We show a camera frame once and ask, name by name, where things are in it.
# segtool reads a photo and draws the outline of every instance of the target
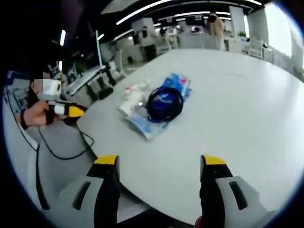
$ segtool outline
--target window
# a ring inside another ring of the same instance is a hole
[[[265,6],[269,45],[278,51],[291,56],[291,34],[288,18],[275,4]]]
[[[248,25],[248,20],[247,16],[244,16],[244,23],[245,23],[245,32],[246,32],[246,37],[249,38],[249,25]]]

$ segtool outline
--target wristband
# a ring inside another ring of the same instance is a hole
[[[26,125],[25,123],[25,120],[24,120],[24,110],[22,110],[20,112],[20,122],[21,122],[21,127],[26,130],[28,128],[28,126]]]

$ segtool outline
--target white round table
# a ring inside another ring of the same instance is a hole
[[[124,89],[150,79],[160,86],[171,72],[192,80],[181,115],[151,141],[117,110]],[[120,181],[160,212],[188,224],[202,215],[200,156],[218,156],[234,176],[280,210],[304,172],[304,84],[248,56],[203,49],[173,50],[135,71],[78,121],[95,139],[97,156],[119,154]]]

